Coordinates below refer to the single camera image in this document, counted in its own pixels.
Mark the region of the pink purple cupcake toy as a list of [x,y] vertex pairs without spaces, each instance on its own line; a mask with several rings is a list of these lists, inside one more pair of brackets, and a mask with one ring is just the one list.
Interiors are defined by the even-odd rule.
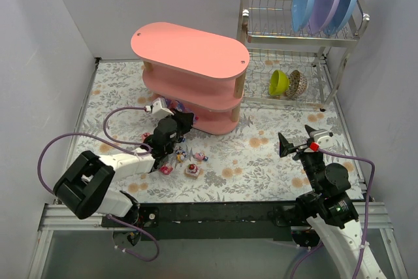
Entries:
[[165,103],[168,109],[171,109],[173,106],[173,101],[170,99],[165,98]]

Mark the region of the strawberry cake toy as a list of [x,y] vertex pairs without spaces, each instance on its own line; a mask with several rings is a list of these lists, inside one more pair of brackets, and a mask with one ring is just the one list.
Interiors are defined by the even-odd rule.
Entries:
[[199,177],[199,174],[201,172],[201,168],[194,163],[190,163],[184,170],[184,174],[187,177],[197,179]]

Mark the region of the purple bunny head toy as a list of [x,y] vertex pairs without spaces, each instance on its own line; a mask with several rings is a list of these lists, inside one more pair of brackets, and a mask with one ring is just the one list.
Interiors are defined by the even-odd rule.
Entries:
[[183,103],[176,101],[174,108],[179,112],[185,112],[185,106]]

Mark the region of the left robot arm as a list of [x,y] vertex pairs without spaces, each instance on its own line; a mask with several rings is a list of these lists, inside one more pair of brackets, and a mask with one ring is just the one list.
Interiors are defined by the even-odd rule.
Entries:
[[56,182],[54,195],[81,220],[98,213],[126,223],[136,222],[139,202],[124,191],[110,190],[110,184],[134,174],[159,170],[169,173],[169,155],[192,129],[194,119],[191,112],[175,110],[161,119],[145,143],[133,151],[102,156],[89,150],[82,152]]

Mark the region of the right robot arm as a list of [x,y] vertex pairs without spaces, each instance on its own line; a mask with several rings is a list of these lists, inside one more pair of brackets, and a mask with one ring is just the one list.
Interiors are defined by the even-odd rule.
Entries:
[[368,218],[360,221],[346,193],[351,187],[348,170],[339,163],[324,162],[333,134],[309,125],[305,130],[308,139],[299,145],[278,135],[280,157],[291,155],[300,161],[312,187],[297,197],[297,209],[319,236],[341,278],[384,278],[366,240]]

